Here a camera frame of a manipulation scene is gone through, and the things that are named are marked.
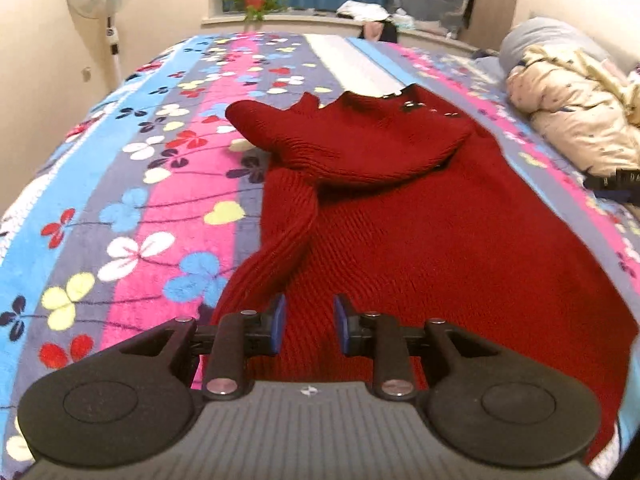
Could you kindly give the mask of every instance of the floral bedspread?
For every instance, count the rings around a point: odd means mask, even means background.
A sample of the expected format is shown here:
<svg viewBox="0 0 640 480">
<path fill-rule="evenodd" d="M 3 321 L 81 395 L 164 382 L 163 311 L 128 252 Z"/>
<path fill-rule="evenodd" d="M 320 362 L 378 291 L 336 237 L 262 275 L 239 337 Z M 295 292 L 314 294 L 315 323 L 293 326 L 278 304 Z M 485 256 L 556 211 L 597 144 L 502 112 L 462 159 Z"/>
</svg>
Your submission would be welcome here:
<svg viewBox="0 0 640 480">
<path fill-rule="evenodd" d="M 640 224 L 585 191 L 469 60 L 337 36 L 197 36 L 94 107 L 2 218 L 0 476 L 33 460 L 16 419 L 33 381 L 175 316 L 208 323 L 258 248 L 266 157 L 225 119 L 229 104 L 286 108 L 308 91 L 325 105 L 344 90 L 379 96 L 413 82 L 495 134 L 640 319 Z M 633 361 L 610 460 L 640 423 L 638 376 Z"/>
</svg>

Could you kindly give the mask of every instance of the pink stripe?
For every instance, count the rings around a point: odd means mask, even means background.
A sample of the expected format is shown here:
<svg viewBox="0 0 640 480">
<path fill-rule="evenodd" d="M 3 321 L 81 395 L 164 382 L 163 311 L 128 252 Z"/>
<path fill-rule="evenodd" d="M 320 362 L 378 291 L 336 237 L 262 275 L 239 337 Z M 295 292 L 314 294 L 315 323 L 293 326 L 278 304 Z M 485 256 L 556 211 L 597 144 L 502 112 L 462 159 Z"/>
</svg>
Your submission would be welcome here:
<svg viewBox="0 0 640 480">
<path fill-rule="evenodd" d="M 591 223 L 597 227 L 597 229 L 600 231 L 600 234 L 607 241 L 611 249 L 614 252 L 625 254 L 626 246 L 623 242 L 622 234 L 620 234 L 620 231 L 618 231 L 615 224 L 610 220 L 609 215 L 602 215 L 595 209 L 589 207 L 587 205 L 587 200 L 591 195 L 587 193 L 583 187 L 578 186 L 573 180 L 567 178 L 567 176 L 561 170 L 556 169 L 555 165 L 548 158 L 548 156 L 538 152 L 535 149 L 535 144 L 524 139 L 520 131 L 518 131 L 513 123 L 503 117 L 500 117 L 500 115 L 498 115 L 498 108 L 491 101 L 469 95 L 467 88 L 464 88 L 460 83 L 452 83 L 451 81 L 449 81 L 442 72 L 434 68 L 432 65 L 426 63 L 415 52 L 412 52 L 411 50 L 402 48 L 400 46 L 394 46 L 394 48 L 398 52 L 406 56 L 407 59 L 409 59 L 414 64 L 414 68 L 422 70 L 429 76 L 437 79 L 438 82 L 446 86 L 446 88 L 463 95 L 473 106 L 487 110 L 489 112 L 489 115 L 497 117 L 497 119 L 494 121 L 496 126 L 498 126 L 505 134 L 511 134 L 516 139 L 524 142 L 524 144 L 522 145 L 522 151 L 524 153 L 528 153 L 536 160 L 545 164 L 546 171 L 553 176 L 555 181 L 558 183 L 558 186 L 561 186 L 564 190 L 566 190 L 574 199 L 575 203 L 577 203 L 577 205 L 586 213 L 586 216 L 589 218 Z M 640 276 L 640 266 L 634 260 L 628 258 L 625 260 L 625 263 L 634 270 L 636 275 Z M 632 285 L 633 289 L 640 294 L 639 280 L 629 279 L 629 282 Z"/>
<path fill-rule="evenodd" d="M 244 86 L 236 81 L 236 78 L 245 74 L 246 70 L 252 66 L 251 54 L 257 51 L 257 45 L 248 38 L 242 38 L 219 46 L 227 47 L 227 52 L 240 46 L 247 47 L 249 50 L 238 53 L 237 59 L 221 67 L 220 79 L 210 83 L 204 102 L 197 112 L 192 112 L 188 126 L 181 129 L 181 131 L 188 129 L 195 132 L 198 138 L 207 141 L 206 145 L 189 149 L 185 143 L 177 147 L 180 153 L 177 158 L 184 156 L 189 161 L 188 165 L 183 168 L 171 168 L 170 162 L 165 163 L 164 167 L 170 170 L 172 175 L 152 187 L 142 222 L 134 239 L 140 246 L 153 233 L 170 232 L 175 236 L 175 242 L 157 256 L 147 258 L 155 263 L 139 260 L 136 269 L 117 283 L 108 315 L 108 322 L 112 325 L 107 325 L 105 329 L 100 344 L 101 349 L 136 333 L 129 329 L 118 328 L 113 324 L 146 330 L 176 316 L 197 316 L 202 298 L 187 303 L 175 303 L 162 294 L 162 289 L 168 280 L 183 275 L 177 266 L 187 254 L 195 251 L 210 251 L 219 258 L 221 269 L 230 269 L 233 265 L 235 224 L 232 222 L 210 225 L 205 223 L 204 217 L 213 210 L 216 203 L 233 201 L 237 198 L 238 180 L 226 178 L 225 173 L 239 167 L 241 153 L 230 152 L 228 147 L 231 140 L 241 136 L 237 131 L 217 134 L 216 129 L 219 126 L 228 126 L 229 122 L 224 119 L 208 124 L 203 123 L 204 117 L 200 114 L 208 110 L 212 104 L 230 104 L 239 99 L 249 98 L 247 91 L 253 87 Z M 234 74 L 222 75 L 225 72 L 234 72 Z M 204 79 L 206 74 L 194 76 L 194 79 L 198 78 Z M 177 116 L 169 118 L 168 121 L 180 121 L 183 118 L 184 116 Z M 174 133 L 168 132 L 166 136 L 171 139 Z M 163 149 L 164 146 L 157 148 L 156 152 Z M 224 276 L 229 277 L 231 272 L 228 270 Z M 155 297 L 158 298 L 132 301 L 135 298 Z"/>
</svg>

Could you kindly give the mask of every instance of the red flower pot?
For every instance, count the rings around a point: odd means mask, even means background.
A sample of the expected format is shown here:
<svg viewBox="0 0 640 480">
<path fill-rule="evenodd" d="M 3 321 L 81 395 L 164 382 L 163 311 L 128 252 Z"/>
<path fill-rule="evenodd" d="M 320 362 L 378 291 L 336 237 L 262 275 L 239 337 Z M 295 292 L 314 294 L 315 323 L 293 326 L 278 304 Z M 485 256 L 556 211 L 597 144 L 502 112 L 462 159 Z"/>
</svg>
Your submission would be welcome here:
<svg viewBox="0 0 640 480">
<path fill-rule="evenodd" d="M 244 0 L 244 6 L 252 6 L 255 10 L 260 10 L 264 5 L 264 0 Z"/>
</svg>

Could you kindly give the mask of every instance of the white wall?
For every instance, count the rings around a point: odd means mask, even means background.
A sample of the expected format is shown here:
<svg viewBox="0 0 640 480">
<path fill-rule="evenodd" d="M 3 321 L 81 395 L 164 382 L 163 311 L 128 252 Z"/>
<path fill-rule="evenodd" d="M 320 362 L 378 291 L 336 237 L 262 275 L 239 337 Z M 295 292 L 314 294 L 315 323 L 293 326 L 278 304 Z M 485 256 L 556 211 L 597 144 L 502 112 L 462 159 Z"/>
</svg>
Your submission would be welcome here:
<svg viewBox="0 0 640 480">
<path fill-rule="evenodd" d="M 197 34 L 208 9 L 208 0 L 131 0 L 117 19 L 123 72 Z M 73 16 L 66 0 L 0 0 L 0 214 L 108 93 L 108 57 L 104 23 Z"/>
<path fill-rule="evenodd" d="M 630 69 L 640 62 L 640 0 L 517 0 L 513 25 L 532 14 L 579 28 Z"/>
</svg>

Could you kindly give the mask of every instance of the red sweater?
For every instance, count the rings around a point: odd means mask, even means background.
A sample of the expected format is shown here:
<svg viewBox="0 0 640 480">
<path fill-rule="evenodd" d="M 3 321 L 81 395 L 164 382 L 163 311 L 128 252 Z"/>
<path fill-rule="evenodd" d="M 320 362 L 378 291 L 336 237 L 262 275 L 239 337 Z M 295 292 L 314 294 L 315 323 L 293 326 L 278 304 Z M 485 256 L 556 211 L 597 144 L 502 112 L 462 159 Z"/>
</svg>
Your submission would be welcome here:
<svg viewBox="0 0 640 480">
<path fill-rule="evenodd" d="M 237 102 L 226 116 L 272 154 L 262 246 L 213 320 L 284 291 L 282 354 L 253 363 L 258 377 L 369 380 L 366 360 L 338 350 L 332 299 L 344 292 L 358 310 L 414 326 L 441 317 L 578 378 L 603 406 L 604 446 L 636 323 L 491 133 L 419 86 L 345 92 L 322 109 L 310 94 L 289 110 Z"/>
</svg>

